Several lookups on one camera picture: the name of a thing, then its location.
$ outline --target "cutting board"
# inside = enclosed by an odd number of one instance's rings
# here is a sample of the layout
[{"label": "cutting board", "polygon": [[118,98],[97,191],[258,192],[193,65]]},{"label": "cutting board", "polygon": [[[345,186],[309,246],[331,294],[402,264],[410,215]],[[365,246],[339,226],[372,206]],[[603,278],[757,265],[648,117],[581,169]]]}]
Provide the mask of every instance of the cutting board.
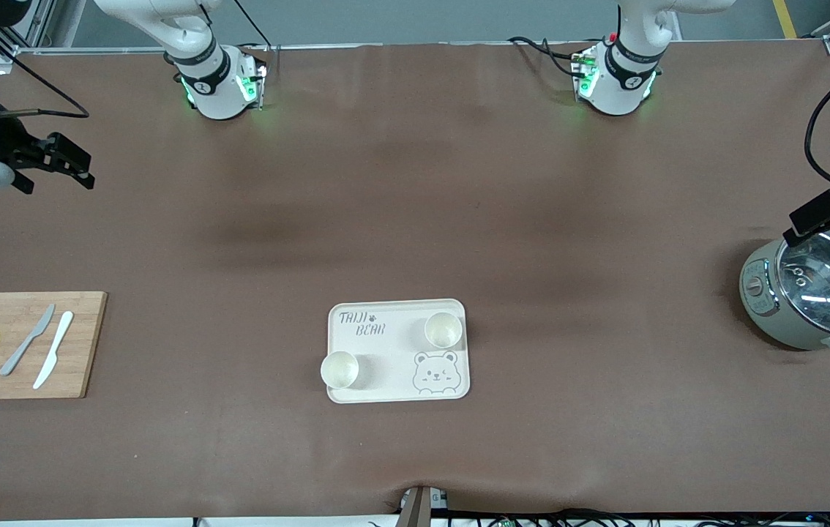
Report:
[{"label": "cutting board", "polygon": [[[51,323],[34,338],[15,370],[0,375],[0,398],[83,397],[97,349],[100,324],[106,307],[102,291],[54,291],[54,293],[0,293],[0,368],[40,320],[50,304],[56,304]],[[44,364],[64,311],[73,311],[73,322],[57,349],[57,366],[45,383],[31,386]]]}]

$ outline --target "green led light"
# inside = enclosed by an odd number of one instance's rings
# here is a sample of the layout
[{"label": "green led light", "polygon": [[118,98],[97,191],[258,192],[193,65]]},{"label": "green led light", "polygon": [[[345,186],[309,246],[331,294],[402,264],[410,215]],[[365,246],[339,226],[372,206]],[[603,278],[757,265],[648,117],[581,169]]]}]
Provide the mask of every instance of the green led light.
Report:
[{"label": "green led light", "polygon": [[247,101],[255,100],[254,81],[249,80],[248,77],[243,78],[239,75],[236,76],[236,79],[239,81],[240,91],[242,91],[242,99],[245,99]]},{"label": "green led light", "polygon": [[652,81],[656,80],[656,73],[653,71],[653,74],[649,77],[649,80],[646,81],[646,90],[643,92],[643,99],[649,97],[649,92],[652,90]]},{"label": "green led light", "polygon": [[599,80],[598,69],[593,67],[590,73],[581,80],[581,88],[578,90],[581,97],[590,97],[594,93],[594,84]]},{"label": "green led light", "polygon": [[187,94],[187,102],[191,103],[191,105],[197,104],[194,103],[194,96],[190,94],[190,87],[187,85],[187,81],[185,81],[183,78],[181,79],[181,86],[184,87],[184,93]]}]

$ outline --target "white robotic arm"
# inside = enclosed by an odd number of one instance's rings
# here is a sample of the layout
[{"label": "white robotic arm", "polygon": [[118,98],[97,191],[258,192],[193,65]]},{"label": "white robotic arm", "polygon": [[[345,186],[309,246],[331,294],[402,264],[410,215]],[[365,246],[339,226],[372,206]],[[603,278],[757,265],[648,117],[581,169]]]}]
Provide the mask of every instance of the white robotic arm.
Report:
[{"label": "white robotic arm", "polygon": [[96,0],[110,16],[131,23],[161,44],[181,71],[187,99],[204,116],[228,119],[260,106],[265,64],[234,46],[221,46],[201,15],[222,0]]},{"label": "white robotic arm", "polygon": [[672,40],[665,11],[706,14],[723,11],[734,0],[617,0],[616,40],[601,42],[575,56],[572,71],[578,97],[611,116],[636,110],[649,96],[656,65]]}]

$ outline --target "rice cooker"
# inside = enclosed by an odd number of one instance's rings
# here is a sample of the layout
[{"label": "rice cooker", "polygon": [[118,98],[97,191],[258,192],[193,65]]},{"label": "rice cooker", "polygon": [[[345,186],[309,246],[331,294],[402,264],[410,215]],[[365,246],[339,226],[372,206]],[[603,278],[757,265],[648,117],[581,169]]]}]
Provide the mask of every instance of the rice cooker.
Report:
[{"label": "rice cooker", "polygon": [[740,297],[770,337],[801,350],[830,348],[830,231],[796,247],[776,240],[747,258]]}]

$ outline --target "knife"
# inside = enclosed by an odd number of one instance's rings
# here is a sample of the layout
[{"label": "knife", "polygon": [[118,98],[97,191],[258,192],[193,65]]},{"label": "knife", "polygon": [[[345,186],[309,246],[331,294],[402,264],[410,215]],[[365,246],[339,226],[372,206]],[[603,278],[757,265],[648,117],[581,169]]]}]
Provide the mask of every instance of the knife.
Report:
[{"label": "knife", "polygon": [[61,321],[57,324],[57,333],[54,335],[54,341],[51,343],[51,350],[48,351],[48,358],[44,359],[44,366],[41,367],[40,373],[37,374],[37,379],[34,380],[33,389],[40,388],[44,381],[48,380],[54,366],[57,366],[57,348],[61,345],[61,340],[64,339],[64,334],[67,333],[67,328],[70,327],[70,321],[73,320],[73,311],[64,311],[61,315]]},{"label": "knife", "polygon": [[41,316],[41,320],[37,321],[37,325],[31,330],[31,334],[28,334],[28,337],[24,340],[24,343],[21,343],[15,353],[11,357],[8,357],[6,363],[2,365],[0,375],[4,376],[12,373],[15,367],[18,366],[18,361],[21,360],[21,356],[24,355],[24,351],[31,345],[31,341],[40,336],[40,334],[44,333],[44,330],[48,328],[48,324],[51,323],[51,317],[53,317],[53,314],[54,304],[50,304],[48,309],[44,311],[44,314]]}]

